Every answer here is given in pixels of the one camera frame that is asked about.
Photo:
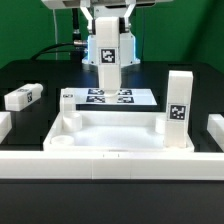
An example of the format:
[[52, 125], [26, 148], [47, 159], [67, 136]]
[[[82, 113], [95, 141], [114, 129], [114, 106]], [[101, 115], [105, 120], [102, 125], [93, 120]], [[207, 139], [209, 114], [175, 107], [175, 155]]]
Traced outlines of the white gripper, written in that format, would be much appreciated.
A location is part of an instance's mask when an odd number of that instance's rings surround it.
[[123, 17], [119, 18], [119, 32], [128, 33], [131, 25], [129, 18], [137, 6], [145, 6], [155, 3], [171, 2], [172, 0], [41, 0], [49, 9], [80, 8], [88, 21], [87, 29], [89, 34], [95, 34], [95, 20], [88, 8], [97, 6], [115, 7], [127, 6]]

